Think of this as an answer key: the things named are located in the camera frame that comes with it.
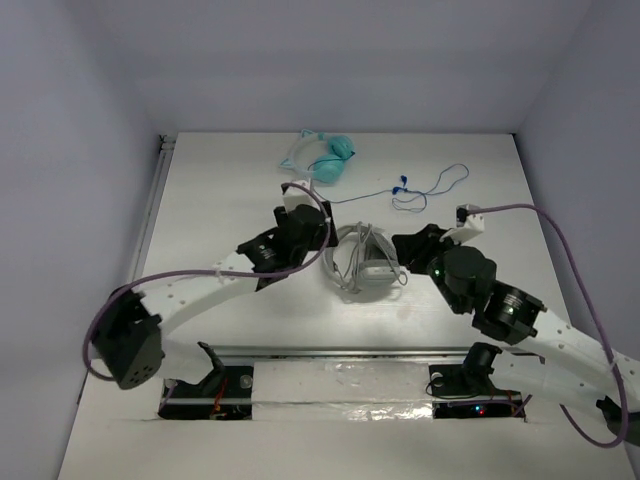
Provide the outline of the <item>white grey over-ear headphones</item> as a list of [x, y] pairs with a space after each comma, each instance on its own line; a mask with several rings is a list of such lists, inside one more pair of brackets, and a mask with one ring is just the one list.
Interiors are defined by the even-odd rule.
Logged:
[[[337, 245], [327, 247], [322, 267], [327, 277], [341, 290], [351, 294], [373, 288], [405, 286], [408, 276], [399, 265], [391, 238], [371, 223], [357, 222], [336, 230]], [[344, 272], [335, 261], [335, 252], [344, 242], [353, 245]]]

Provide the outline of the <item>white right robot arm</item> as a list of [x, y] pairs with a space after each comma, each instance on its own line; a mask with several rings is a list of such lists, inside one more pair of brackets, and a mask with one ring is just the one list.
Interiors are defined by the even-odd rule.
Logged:
[[483, 393], [514, 383], [563, 409], [602, 418], [614, 436], [607, 447], [637, 445], [638, 361], [617, 352], [604, 332], [593, 338], [542, 300], [499, 281], [496, 263], [467, 243], [479, 233], [429, 224], [392, 238], [400, 265], [430, 277], [451, 311], [471, 315], [472, 327], [487, 339], [465, 358], [460, 369], [465, 387]]

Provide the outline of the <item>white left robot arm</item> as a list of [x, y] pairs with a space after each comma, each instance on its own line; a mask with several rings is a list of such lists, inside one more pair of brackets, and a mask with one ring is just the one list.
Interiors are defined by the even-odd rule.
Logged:
[[122, 390], [161, 376], [169, 365], [170, 333], [194, 317], [235, 297], [252, 294], [310, 266], [335, 238], [328, 202], [274, 211], [275, 227], [237, 246], [209, 270], [151, 275], [160, 286], [142, 289], [143, 279], [116, 289], [99, 310], [83, 347], [94, 348], [108, 372], [103, 380]]

